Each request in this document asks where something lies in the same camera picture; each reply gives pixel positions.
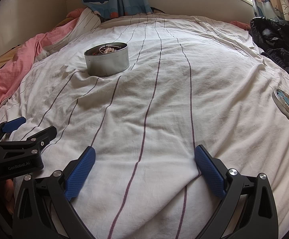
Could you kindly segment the person's left hand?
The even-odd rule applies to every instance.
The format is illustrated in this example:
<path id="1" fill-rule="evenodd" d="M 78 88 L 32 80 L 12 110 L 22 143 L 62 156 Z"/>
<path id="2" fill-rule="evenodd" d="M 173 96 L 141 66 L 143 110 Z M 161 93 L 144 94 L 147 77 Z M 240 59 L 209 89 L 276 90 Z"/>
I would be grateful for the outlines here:
<path id="1" fill-rule="evenodd" d="M 5 181 L 4 198 L 5 198 L 5 205 L 6 205 L 7 211 L 10 214 L 14 214 L 14 205 L 15 205 L 14 182 L 11 179 L 8 179 Z"/>

